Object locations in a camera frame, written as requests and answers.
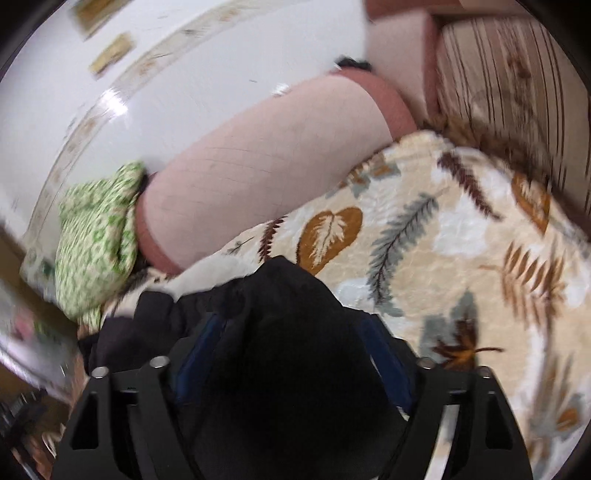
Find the black coat with fur collar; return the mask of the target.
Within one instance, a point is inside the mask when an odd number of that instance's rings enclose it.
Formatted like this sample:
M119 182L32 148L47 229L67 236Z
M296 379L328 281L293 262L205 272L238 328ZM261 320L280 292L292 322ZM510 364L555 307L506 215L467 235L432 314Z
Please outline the black coat with fur collar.
M173 388L176 430L205 478L380 475L402 420L360 336L369 314L283 257L208 291L142 293L132 316L80 341L84 367L139 368L213 318L211 357Z

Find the leaf pattern beige blanket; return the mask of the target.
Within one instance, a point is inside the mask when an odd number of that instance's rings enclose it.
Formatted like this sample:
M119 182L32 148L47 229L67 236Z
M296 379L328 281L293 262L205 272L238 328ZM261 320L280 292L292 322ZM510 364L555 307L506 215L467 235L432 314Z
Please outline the leaf pattern beige blanket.
M331 192L127 294L104 322L132 316L146 291L208 291L276 257L380 317L416 356L413 405L394 406L401 433L373 479L571 472L590 423L590 246L542 184L417 132ZM107 424L133 479L207 479L176 430L171 350L133 370L87 370L114 376Z

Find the green white checkered pillow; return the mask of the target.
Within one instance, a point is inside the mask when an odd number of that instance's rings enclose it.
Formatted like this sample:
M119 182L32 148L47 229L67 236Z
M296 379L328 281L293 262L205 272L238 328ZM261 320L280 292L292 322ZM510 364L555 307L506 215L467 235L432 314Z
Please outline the green white checkered pillow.
M69 188L59 205L56 300L72 321L91 331L102 308L123 286L137 257L135 208L145 167L131 162L106 179Z

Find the pink bed headboard cushion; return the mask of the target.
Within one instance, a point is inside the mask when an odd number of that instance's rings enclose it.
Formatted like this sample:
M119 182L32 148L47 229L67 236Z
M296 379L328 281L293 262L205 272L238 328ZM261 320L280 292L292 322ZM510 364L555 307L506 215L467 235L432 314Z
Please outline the pink bed headboard cushion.
M233 237L327 193L416 131L398 91L345 69L235 115L155 173L135 214L141 254L179 274Z

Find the striped beige floral pillow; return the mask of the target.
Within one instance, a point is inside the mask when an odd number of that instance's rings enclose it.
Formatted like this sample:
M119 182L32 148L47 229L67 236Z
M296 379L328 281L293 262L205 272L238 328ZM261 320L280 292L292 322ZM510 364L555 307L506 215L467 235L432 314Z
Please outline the striped beige floral pillow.
M590 210L590 95L540 22L451 23L441 31L438 69L443 111L517 140L578 208Z

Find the pink maroon side cushion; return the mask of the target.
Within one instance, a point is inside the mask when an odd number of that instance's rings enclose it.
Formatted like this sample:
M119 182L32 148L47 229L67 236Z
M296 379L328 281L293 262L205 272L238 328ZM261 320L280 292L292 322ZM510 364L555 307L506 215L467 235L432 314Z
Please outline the pink maroon side cushion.
M437 46L443 26L486 16L530 16L518 1L366 1L366 59L394 85L415 121L438 105Z

